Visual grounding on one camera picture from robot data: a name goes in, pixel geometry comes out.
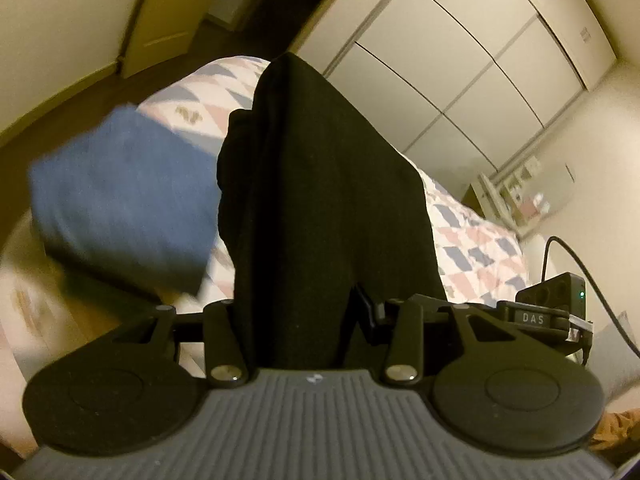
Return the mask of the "person's right hand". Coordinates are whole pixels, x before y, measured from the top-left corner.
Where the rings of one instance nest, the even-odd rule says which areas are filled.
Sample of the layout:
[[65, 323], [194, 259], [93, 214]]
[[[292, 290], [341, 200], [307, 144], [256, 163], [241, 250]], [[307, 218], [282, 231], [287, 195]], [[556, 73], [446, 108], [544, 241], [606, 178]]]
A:
[[639, 426], [638, 408], [605, 412], [589, 440], [588, 448], [613, 466], [622, 466], [639, 453]]

